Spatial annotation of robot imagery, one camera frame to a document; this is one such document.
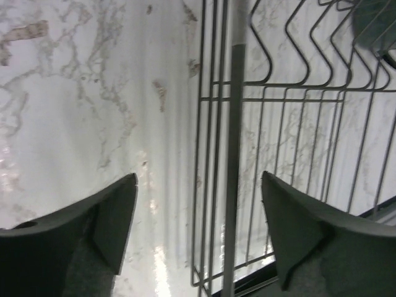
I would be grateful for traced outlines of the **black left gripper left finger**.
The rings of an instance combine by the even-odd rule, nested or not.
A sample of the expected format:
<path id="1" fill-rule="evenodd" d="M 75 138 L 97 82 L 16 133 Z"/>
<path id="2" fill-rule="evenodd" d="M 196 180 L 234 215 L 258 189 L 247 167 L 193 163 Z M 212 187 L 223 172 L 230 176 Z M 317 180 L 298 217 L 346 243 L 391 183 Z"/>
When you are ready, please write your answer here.
<path id="1" fill-rule="evenodd" d="M 138 178 L 1 230 L 1 296 L 111 296 L 134 218 Z"/>

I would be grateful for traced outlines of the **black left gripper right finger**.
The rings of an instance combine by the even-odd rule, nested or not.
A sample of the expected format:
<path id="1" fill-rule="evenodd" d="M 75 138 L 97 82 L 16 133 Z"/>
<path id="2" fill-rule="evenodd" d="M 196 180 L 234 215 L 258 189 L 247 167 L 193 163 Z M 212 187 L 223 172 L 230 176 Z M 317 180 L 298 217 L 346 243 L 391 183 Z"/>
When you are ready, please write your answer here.
<path id="1" fill-rule="evenodd" d="M 395 227 L 263 172 L 262 203 L 284 296 L 395 296 Z"/>

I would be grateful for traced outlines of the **black wire dish rack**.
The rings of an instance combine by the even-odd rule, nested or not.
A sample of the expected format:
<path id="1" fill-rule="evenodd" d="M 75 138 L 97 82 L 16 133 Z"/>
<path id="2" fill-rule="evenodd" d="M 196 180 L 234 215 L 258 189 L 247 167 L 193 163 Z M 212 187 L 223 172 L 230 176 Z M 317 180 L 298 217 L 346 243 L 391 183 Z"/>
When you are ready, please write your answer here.
<path id="1" fill-rule="evenodd" d="M 354 1 L 203 1 L 192 200 L 199 296 L 284 296 L 267 171 L 395 227 L 395 68 L 353 43 Z"/>

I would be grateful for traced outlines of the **blue patterned bowl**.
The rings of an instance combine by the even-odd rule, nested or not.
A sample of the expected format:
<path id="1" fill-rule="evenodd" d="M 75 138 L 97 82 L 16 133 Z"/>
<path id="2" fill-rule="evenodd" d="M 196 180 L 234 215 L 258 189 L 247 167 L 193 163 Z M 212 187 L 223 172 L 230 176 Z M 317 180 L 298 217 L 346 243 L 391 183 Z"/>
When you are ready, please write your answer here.
<path id="1" fill-rule="evenodd" d="M 390 54 L 395 50 L 394 0 L 354 1 L 351 26 L 355 46 L 372 51 L 395 68 L 395 58 Z"/>

